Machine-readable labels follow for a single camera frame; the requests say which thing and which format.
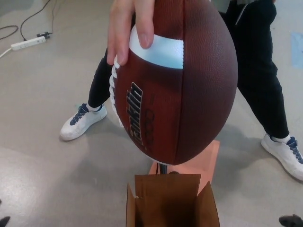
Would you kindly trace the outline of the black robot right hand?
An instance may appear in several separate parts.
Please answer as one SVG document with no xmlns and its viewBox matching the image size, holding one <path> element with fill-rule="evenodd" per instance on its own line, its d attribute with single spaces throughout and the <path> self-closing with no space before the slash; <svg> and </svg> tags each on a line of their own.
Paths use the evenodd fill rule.
<svg viewBox="0 0 303 227">
<path fill-rule="evenodd" d="M 295 214 L 281 216 L 279 222 L 284 227 L 303 227 L 303 219 Z"/>
</svg>

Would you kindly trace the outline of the person's right hand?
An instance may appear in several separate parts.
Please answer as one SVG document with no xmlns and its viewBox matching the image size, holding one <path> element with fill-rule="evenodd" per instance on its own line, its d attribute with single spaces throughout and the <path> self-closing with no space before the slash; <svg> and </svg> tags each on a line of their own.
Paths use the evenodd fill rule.
<svg viewBox="0 0 303 227">
<path fill-rule="evenodd" d="M 132 16 L 135 23 L 139 43 L 142 48 L 151 47 L 154 40 L 154 0 L 115 0 L 109 13 L 107 38 L 107 62 L 114 64 L 117 58 L 119 65 L 125 65 L 128 60 L 129 39 Z"/>
</svg>

